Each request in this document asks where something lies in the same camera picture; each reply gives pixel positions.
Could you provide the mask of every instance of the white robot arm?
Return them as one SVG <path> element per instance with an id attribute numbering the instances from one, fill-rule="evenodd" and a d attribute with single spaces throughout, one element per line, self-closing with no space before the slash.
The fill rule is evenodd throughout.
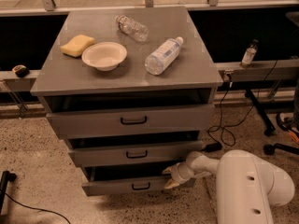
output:
<path id="1" fill-rule="evenodd" d="M 166 189 L 216 175 L 219 224 L 272 224 L 270 204 L 284 205 L 294 196 L 294 184 L 284 170 L 242 150 L 229 151 L 220 160 L 194 151 L 164 173 L 172 176 Z"/>

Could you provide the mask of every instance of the bowl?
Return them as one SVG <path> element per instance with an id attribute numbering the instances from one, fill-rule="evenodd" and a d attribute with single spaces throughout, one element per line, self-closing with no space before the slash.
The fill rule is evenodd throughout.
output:
<path id="1" fill-rule="evenodd" d="M 127 56 L 127 49 L 114 42 L 101 42 L 84 50 L 82 61 L 100 71 L 115 69 Z"/>

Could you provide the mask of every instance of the sponge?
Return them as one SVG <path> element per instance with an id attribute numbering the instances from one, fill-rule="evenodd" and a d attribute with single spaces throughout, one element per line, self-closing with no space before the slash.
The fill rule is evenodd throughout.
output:
<path id="1" fill-rule="evenodd" d="M 78 57 L 82 55 L 83 51 L 95 44 L 95 40 L 92 37 L 86 35 L 76 35 L 68 43 L 60 46 L 60 51 L 72 57 Z"/>

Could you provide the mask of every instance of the small clear bottle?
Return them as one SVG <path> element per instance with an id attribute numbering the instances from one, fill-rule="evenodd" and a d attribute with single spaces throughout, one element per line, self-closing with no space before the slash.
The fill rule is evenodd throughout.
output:
<path id="1" fill-rule="evenodd" d="M 252 63 L 252 60 L 253 60 L 256 52 L 258 51 L 258 43 L 259 43 L 259 41 L 254 39 L 249 44 L 248 48 L 245 51 L 242 62 L 241 62 L 242 67 L 247 68 Z"/>
<path id="2" fill-rule="evenodd" d="M 145 61 L 148 72 L 160 75 L 179 55 L 184 40 L 182 37 L 167 39 L 159 48 L 151 53 Z"/>
<path id="3" fill-rule="evenodd" d="M 139 42 L 145 42 L 149 36 L 149 29 L 146 25 L 141 24 L 126 15 L 120 15 L 115 18 L 119 29 Z"/>

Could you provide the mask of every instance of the gray cabinet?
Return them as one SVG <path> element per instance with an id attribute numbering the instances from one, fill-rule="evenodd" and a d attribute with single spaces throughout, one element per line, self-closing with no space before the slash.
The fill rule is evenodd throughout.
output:
<path id="1" fill-rule="evenodd" d="M 113 23 L 120 14 L 146 24 L 149 41 L 139 44 L 120 33 Z M 60 44 L 78 31 L 97 42 L 123 44 L 127 58 L 115 70 L 100 72 L 64 56 Z M 158 77 L 147 73 L 147 55 L 179 35 L 185 40 L 179 58 Z M 83 190 L 102 195 L 163 189 L 170 175 L 162 170 L 205 147 L 201 134 L 221 83 L 184 7 L 110 9 L 70 12 L 31 93 L 86 175 Z"/>

